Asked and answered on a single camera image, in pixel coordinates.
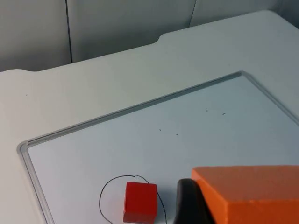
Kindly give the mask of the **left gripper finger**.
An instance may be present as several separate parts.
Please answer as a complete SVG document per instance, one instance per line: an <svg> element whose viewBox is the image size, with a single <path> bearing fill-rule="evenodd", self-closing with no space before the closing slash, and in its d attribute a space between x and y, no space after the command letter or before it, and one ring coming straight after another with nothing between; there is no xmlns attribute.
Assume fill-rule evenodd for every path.
<svg viewBox="0 0 299 224"><path fill-rule="evenodd" d="M199 185L192 179L177 184L175 224L213 224L214 220Z"/></svg>

